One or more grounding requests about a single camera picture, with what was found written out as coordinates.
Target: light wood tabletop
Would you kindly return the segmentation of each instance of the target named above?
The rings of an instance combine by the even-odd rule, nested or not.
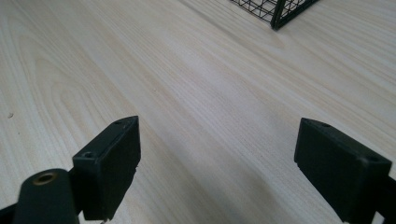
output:
[[[0,1],[0,207],[137,115],[111,223],[341,223],[293,161],[300,119],[396,161],[395,12],[320,0],[275,32],[229,0]]]

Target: black wire mesh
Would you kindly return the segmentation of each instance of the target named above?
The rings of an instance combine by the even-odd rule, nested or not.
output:
[[[278,29],[318,0],[231,0]]]

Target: wood grain surface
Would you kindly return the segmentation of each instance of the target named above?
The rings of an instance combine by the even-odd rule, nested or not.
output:
[[[0,207],[138,115],[111,223],[341,223],[293,161],[300,118],[396,161],[395,11],[321,0],[274,32],[228,0],[0,1]]]

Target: wooden table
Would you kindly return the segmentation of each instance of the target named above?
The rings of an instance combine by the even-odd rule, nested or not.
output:
[[[274,32],[228,0],[1,1],[0,207],[138,115],[112,223],[341,223],[293,161],[300,118],[396,161],[395,11],[321,0]]]

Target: wire basket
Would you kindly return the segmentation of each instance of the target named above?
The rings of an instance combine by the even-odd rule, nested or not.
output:
[[[231,0],[271,24],[274,30],[291,21],[318,0]]]

